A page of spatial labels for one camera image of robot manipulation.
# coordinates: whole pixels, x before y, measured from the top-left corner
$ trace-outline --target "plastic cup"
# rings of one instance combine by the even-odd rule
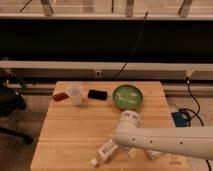
[[[82,92],[83,89],[79,84],[69,85],[65,89],[65,93],[69,96],[74,106],[79,106],[82,103]]]

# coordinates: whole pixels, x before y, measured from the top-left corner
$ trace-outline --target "wooden tabletop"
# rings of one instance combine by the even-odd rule
[[[164,154],[150,160],[146,151],[136,150],[136,157],[118,149],[106,164],[94,168],[90,161],[110,136],[122,110],[112,101],[112,93],[122,84],[134,85],[144,96],[141,107],[141,127],[174,127],[163,88],[159,82],[78,82],[83,87],[83,103],[72,106],[70,99],[51,100],[43,124],[32,171],[141,171],[188,170],[185,157]],[[58,82],[53,94],[63,92],[72,82]],[[108,92],[107,101],[88,99],[89,89]]]

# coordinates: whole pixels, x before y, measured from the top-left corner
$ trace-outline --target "wire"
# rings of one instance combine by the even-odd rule
[[[126,65],[128,64],[128,62],[130,61],[130,59],[134,56],[137,48],[138,48],[138,45],[139,43],[141,42],[141,40],[143,40],[143,35],[144,35],[144,28],[145,28],[145,22],[147,20],[147,16],[148,16],[148,12],[146,12],[145,14],[145,17],[144,17],[144,20],[143,20],[143,25],[142,25],[142,28],[141,28],[141,31],[139,33],[139,36],[138,36],[138,39],[134,45],[134,47],[132,48],[132,51],[130,53],[130,56],[128,57],[128,59],[126,60],[125,64],[123,65],[123,67],[121,68],[121,70],[113,77],[113,80],[115,80],[124,70],[124,68],[126,67]]]
[[[189,119],[189,124],[188,124],[189,127],[191,126],[191,121],[192,121],[192,119],[195,118],[195,117],[198,118],[199,121],[200,121],[200,123],[201,123],[201,125],[204,126],[203,120],[202,120],[201,117],[199,116],[200,104],[199,104],[198,100],[194,97],[194,95],[192,94],[192,91],[191,91],[191,88],[190,88],[190,79],[189,79],[189,77],[186,77],[186,83],[187,83],[187,87],[188,87],[188,92],[189,92],[190,96],[193,98],[193,100],[196,102],[198,109],[197,109],[197,112],[195,112],[195,111],[193,111],[192,109],[189,109],[189,108],[182,108],[182,109],[180,109],[180,112],[181,112],[181,113],[183,112],[184,114],[186,114],[186,116],[189,115],[189,112],[191,112],[191,113],[194,114],[194,115],[191,116],[190,119]],[[206,164],[207,164],[207,166],[208,166],[208,170],[209,170],[209,171],[212,171],[211,165],[210,165],[210,163],[209,163],[208,160],[206,160]]]
[[[114,13],[114,5],[115,5],[115,1],[112,0],[112,8],[111,8],[111,12]]]
[[[167,50],[167,47],[168,47],[168,44],[169,44],[169,40],[171,38],[171,34],[172,34],[172,31],[173,31],[173,28],[174,26],[171,24],[170,27],[169,27],[169,30],[168,30],[168,34],[166,36],[166,40],[165,40],[165,43],[162,47],[162,54],[166,53],[166,50]]]
[[[24,9],[25,9],[32,1],[33,1],[33,0],[27,1],[27,2],[24,4],[24,6],[19,10],[19,12],[23,12]]]
[[[210,165],[210,163],[209,163],[208,160],[206,160],[206,163],[207,163],[207,166],[208,166],[209,171],[212,171],[211,165]]]

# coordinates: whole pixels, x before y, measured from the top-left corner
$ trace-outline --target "black panel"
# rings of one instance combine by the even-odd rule
[[[0,57],[126,61],[143,21],[0,20]],[[213,63],[213,22],[146,21],[132,62]]]

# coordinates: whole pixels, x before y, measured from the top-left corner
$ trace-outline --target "black phone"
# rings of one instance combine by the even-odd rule
[[[89,90],[88,98],[106,100],[107,99],[107,92],[106,91],[100,91],[100,90]]]

